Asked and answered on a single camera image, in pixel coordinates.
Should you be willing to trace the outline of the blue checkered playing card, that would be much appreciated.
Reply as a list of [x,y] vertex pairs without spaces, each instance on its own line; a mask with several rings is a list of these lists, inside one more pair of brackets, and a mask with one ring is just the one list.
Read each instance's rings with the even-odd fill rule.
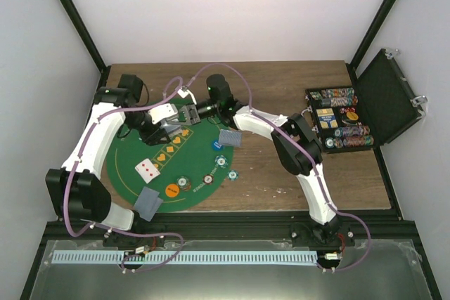
[[159,197],[140,203],[138,207],[140,217],[145,221],[150,222],[153,219],[154,215],[157,213],[162,203],[163,200]]

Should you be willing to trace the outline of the blue playing card deck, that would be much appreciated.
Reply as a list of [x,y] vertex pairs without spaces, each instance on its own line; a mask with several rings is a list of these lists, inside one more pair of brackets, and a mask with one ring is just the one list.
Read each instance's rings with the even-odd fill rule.
[[173,124],[172,121],[167,119],[163,119],[161,121],[161,129],[166,132],[169,139],[172,139],[176,135],[182,133],[182,126],[180,124]]

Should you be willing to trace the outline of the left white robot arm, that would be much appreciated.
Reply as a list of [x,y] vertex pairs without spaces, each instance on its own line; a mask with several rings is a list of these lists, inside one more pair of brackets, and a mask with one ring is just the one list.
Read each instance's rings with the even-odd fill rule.
[[59,169],[49,169],[45,182],[53,208],[65,223],[68,233],[79,237],[90,228],[118,232],[127,246],[143,239],[143,228],[134,223],[135,211],[113,202],[101,181],[101,170],[113,138],[123,125],[136,129],[141,137],[158,130],[149,110],[168,103],[183,86],[181,77],[172,93],[163,92],[162,100],[140,106],[143,81],[133,74],[123,74],[115,88],[101,86],[94,94],[88,122],[70,156]]

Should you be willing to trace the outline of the poker chip stack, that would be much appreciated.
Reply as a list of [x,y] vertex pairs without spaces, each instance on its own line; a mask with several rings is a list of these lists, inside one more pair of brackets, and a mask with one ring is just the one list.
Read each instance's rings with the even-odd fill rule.
[[214,159],[215,164],[220,168],[226,168],[229,165],[229,161],[224,155],[218,155]]
[[187,176],[180,176],[176,179],[176,184],[182,191],[189,191],[191,189],[191,180]]

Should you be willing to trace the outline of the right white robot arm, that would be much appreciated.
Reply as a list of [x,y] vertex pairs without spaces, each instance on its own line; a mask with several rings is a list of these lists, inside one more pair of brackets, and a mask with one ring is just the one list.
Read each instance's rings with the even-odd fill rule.
[[271,140],[283,168],[297,178],[306,197],[314,241],[322,246],[331,244],[338,236],[340,220],[324,178],[321,144],[306,119],[300,113],[288,117],[262,112],[251,100],[240,102],[221,74],[209,76],[207,87],[207,100],[182,107],[184,122],[197,124],[216,116],[225,126]]

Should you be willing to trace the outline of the red poker chip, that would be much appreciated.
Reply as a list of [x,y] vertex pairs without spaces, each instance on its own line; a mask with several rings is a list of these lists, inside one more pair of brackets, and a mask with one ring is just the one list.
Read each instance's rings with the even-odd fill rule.
[[211,174],[204,175],[203,178],[202,178],[202,182],[205,185],[210,185],[210,184],[212,184],[214,182],[214,176],[211,175]]

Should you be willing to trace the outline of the single teal poker chip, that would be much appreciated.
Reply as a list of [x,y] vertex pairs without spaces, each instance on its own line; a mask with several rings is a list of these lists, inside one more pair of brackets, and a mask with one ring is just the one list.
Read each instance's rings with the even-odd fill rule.
[[235,180],[237,180],[237,179],[238,179],[238,172],[237,172],[236,170],[230,170],[230,171],[227,173],[227,178],[228,178],[230,181],[235,181]]

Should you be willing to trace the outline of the orange big blind button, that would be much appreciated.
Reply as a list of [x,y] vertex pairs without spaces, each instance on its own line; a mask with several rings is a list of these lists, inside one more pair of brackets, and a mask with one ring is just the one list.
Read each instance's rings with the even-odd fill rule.
[[180,193],[180,187],[177,184],[171,183],[166,186],[165,188],[165,194],[168,198],[175,198],[179,196]]

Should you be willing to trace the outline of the blue small blind button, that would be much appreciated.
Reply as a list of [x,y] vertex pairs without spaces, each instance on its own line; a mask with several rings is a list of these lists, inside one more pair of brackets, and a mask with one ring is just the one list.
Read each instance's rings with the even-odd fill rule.
[[213,141],[213,142],[212,142],[212,149],[213,149],[214,151],[221,151],[221,150],[224,149],[224,146],[221,145],[221,144],[219,144],[218,141]]

